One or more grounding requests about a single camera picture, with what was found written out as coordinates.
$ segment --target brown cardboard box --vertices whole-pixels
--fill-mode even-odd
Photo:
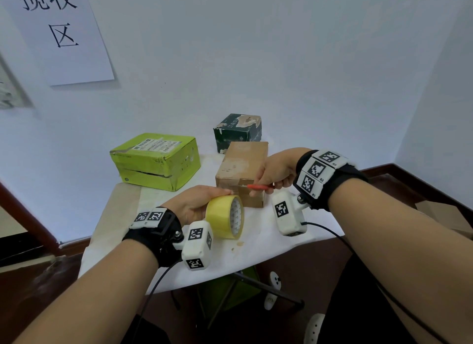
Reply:
[[[267,157],[267,142],[231,142],[215,175],[217,187],[234,191],[240,196],[245,207],[262,208],[264,193],[257,197],[250,197],[250,190],[239,185],[252,184],[258,168]]]
[[[473,239],[473,228],[471,228],[457,207],[431,201],[422,201],[415,205],[420,212],[435,219],[438,223],[453,229],[469,239]]]

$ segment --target table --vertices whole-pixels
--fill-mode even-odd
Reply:
[[[177,192],[156,190],[126,183],[117,184],[92,234],[90,245],[84,252],[79,276],[84,275],[87,270],[121,242],[129,224],[133,222],[140,208],[159,206],[195,185],[215,186],[215,174],[223,157],[224,155],[220,154],[202,155],[201,168]],[[289,190],[297,193],[293,187]],[[307,208],[303,210],[303,213],[307,222],[321,224],[340,236],[344,235],[334,216],[324,209],[310,210]],[[184,226],[184,233],[186,233],[187,227]],[[239,240],[214,239],[212,261],[208,268],[192,272],[180,262],[166,274],[155,292],[170,291],[209,281],[276,257],[298,245],[332,237],[334,236],[328,231],[315,226],[309,226],[307,232],[299,236],[282,236],[276,225],[271,200],[266,195],[264,208],[245,207],[245,224]],[[158,269],[147,294],[150,293],[164,270],[164,268]]]

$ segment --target person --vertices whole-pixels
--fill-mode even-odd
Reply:
[[[291,186],[302,159],[311,153],[294,148],[269,156],[255,183],[276,189]],[[230,193],[196,186],[162,206],[185,225],[204,218],[210,199]],[[325,319],[316,321],[321,326],[317,332],[314,327],[318,339],[312,338],[312,343],[438,343],[386,298],[375,278],[448,343],[471,342],[470,240],[356,176],[334,188],[325,201],[356,255],[340,277]],[[15,344],[120,343],[158,266],[157,256],[146,245],[123,240],[51,303]]]

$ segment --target paper sign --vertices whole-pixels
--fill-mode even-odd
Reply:
[[[113,80],[88,0],[2,0],[49,85]]]

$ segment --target cardboard box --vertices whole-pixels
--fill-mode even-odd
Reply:
[[[264,193],[250,197],[250,190],[239,185],[249,185],[264,160],[268,157],[267,142],[232,142],[227,154],[217,171],[215,182],[217,187],[229,188],[238,194],[245,207],[262,208]]]
[[[438,223],[469,239],[473,239],[473,228],[457,207],[431,201],[422,201],[415,205],[420,212],[433,218]]]
[[[143,133],[110,151],[124,182],[177,191],[201,167],[194,137]]]
[[[217,152],[226,153],[232,141],[261,141],[261,117],[229,114],[214,129]]]

